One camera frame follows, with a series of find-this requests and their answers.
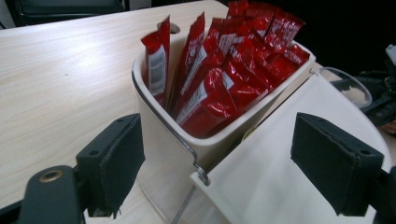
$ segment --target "screw hole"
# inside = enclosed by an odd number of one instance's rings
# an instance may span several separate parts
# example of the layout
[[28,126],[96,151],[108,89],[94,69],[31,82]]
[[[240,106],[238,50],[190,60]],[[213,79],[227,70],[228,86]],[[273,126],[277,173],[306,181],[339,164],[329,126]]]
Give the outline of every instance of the screw hole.
[[48,182],[58,179],[63,174],[64,174],[64,172],[62,170],[52,170],[52,171],[48,171],[45,174],[43,174],[42,176],[40,176],[39,180],[42,183],[48,183]]

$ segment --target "container rim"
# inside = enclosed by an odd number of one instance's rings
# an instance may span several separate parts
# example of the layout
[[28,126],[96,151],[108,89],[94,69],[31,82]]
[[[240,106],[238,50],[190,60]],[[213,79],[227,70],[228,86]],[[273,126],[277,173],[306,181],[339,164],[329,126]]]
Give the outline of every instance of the container rim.
[[[171,38],[171,44],[175,43],[177,41],[184,41],[186,38],[186,34],[184,35],[174,35]],[[223,130],[220,132],[214,134],[211,137],[208,138],[196,138],[187,132],[185,132],[171,117],[170,115],[157,103],[155,98],[149,93],[148,88],[143,82],[142,76],[141,76],[141,68],[143,61],[145,60],[145,51],[141,52],[136,59],[134,60],[134,64],[132,67],[132,78],[133,78],[133,83],[136,88],[136,91],[140,95],[140,97],[143,99],[143,101],[146,103],[146,105],[149,107],[149,109],[152,110],[152,112],[156,115],[156,117],[163,123],[163,125],[168,128],[168,129],[173,129],[175,131],[175,134],[178,135],[178,137],[181,137],[187,142],[190,142],[192,144],[202,146],[202,147],[207,147],[207,146],[213,146],[219,141],[225,139],[227,136],[232,134],[234,131],[236,131],[237,127],[241,126],[245,121],[250,119],[252,116],[254,116],[262,107],[267,105],[269,102],[271,102],[273,99],[276,98],[297,76],[299,76],[312,62],[315,61],[316,57],[315,55],[306,47],[300,45],[299,43],[293,41],[294,44],[299,45],[303,50],[308,52],[310,54],[309,59],[307,62],[305,62],[299,69],[297,69],[296,72],[294,72],[293,75],[291,75],[288,79],[286,79],[283,83],[281,83],[276,89],[271,91],[268,95],[266,95],[263,99],[261,99],[257,104],[255,104],[253,107],[251,107],[246,113],[241,115],[238,119],[234,120],[231,124],[229,124],[227,127],[225,127]]]

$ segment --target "dark background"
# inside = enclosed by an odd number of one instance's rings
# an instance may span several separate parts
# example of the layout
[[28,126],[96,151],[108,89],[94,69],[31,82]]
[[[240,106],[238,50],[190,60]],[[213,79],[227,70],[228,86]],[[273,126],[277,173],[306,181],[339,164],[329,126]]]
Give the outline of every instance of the dark background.
[[[177,0],[152,0],[152,6]],[[220,0],[227,6],[230,1]],[[323,66],[356,76],[366,70],[387,70],[385,48],[396,45],[396,0],[266,0],[303,21],[295,37]]]

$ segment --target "red snack stick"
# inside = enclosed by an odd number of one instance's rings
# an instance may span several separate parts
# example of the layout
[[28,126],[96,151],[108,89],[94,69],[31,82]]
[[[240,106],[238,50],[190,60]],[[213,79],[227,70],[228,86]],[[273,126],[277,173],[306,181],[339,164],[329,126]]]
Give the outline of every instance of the red snack stick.
[[142,79],[149,92],[164,107],[166,99],[166,82],[168,79],[170,18],[162,22],[157,31],[141,39],[146,46]]
[[248,0],[232,1],[228,3],[227,19],[244,17],[248,10]]
[[243,25],[243,22],[244,19],[242,17],[222,20],[218,45],[223,55],[227,55],[229,52],[233,40],[240,27]]
[[237,116],[233,100],[224,87],[222,71],[213,68],[183,106],[176,122],[190,135],[205,138],[215,133],[214,128],[230,123]]
[[274,15],[265,42],[272,45],[278,52],[284,53],[303,25],[304,21],[279,9]]
[[246,12],[246,17],[251,22],[251,26],[264,38],[268,32],[277,7],[271,4],[252,2]]
[[284,54],[276,56],[270,63],[270,72],[280,82],[286,80],[309,59],[309,53],[294,44]]
[[198,88],[207,72],[214,67],[218,67],[224,61],[224,55],[217,44],[215,35],[208,35],[198,51],[194,64],[187,75],[187,78],[180,92],[175,95],[177,102],[172,113],[172,117],[178,114],[180,108],[187,103],[194,91]]
[[285,46],[290,46],[291,41],[294,39],[303,25],[305,25],[304,21],[290,13],[286,14],[283,26],[278,32],[278,36],[283,40]]
[[297,68],[300,68],[304,63],[306,63],[309,56],[310,54],[297,44],[292,44],[283,54],[283,57],[295,64]]
[[228,53],[226,54],[226,58],[229,58],[230,55],[233,55],[233,53],[236,50],[236,47],[242,42],[242,40],[249,36],[251,30],[251,24],[250,22],[243,22],[239,28],[238,32],[236,33],[236,36],[233,38],[233,43],[230,46],[230,49],[228,50]]
[[180,55],[177,73],[174,77],[169,108],[174,108],[177,100],[177,92],[181,91],[184,81],[189,74],[197,56],[197,52],[204,42],[205,13],[202,13],[191,25],[186,43]]
[[[244,55],[236,56],[244,60]],[[223,66],[223,81],[239,114],[248,111],[260,101],[268,92],[269,88],[252,71],[249,71],[242,62],[234,58]]]

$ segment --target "white bin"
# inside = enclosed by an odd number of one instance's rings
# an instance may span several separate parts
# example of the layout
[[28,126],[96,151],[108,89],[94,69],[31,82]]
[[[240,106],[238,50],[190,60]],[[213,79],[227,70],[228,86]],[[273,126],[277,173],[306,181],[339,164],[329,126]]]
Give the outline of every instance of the white bin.
[[[175,71],[186,37],[186,33],[171,35],[169,74]],[[189,175],[197,169],[200,174],[208,172],[221,161],[235,142],[239,142],[241,136],[260,121],[269,103],[316,59],[311,53],[301,68],[247,113],[214,136],[198,139],[184,132],[149,93],[141,77],[144,56],[145,52],[142,52],[133,65],[133,82],[138,93],[147,158],[139,171],[137,183],[168,223],[177,216],[190,192],[192,183]]]
[[[298,112],[324,118],[380,151],[382,169],[390,171],[387,144],[373,123],[323,77],[312,76],[208,173],[209,186],[191,174],[196,194],[204,194],[220,217],[235,224],[372,224],[375,210],[371,206],[365,217],[337,216],[290,158]],[[199,207],[194,201],[191,204]],[[188,209],[187,214],[183,220],[199,223],[190,221],[196,220],[192,211]],[[210,214],[214,213],[201,211],[200,216]]]

